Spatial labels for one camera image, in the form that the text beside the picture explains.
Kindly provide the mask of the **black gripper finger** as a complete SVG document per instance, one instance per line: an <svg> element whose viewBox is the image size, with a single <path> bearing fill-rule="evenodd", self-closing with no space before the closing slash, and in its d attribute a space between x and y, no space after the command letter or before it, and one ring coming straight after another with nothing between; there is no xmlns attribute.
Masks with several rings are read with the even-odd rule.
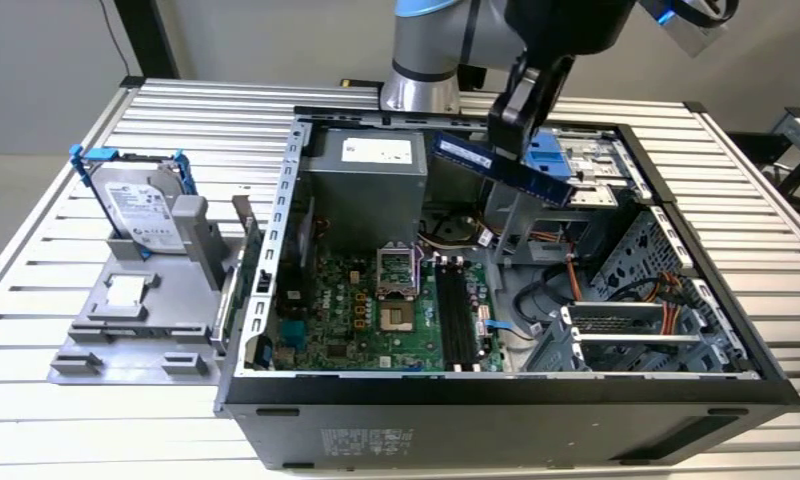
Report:
<svg viewBox="0 0 800 480"><path fill-rule="evenodd" d="M509 72L505 89L488 112L487 135L495 151L521 159L541 123L547 120L572 70L575 56L531 67L523 54Z"/></svg>

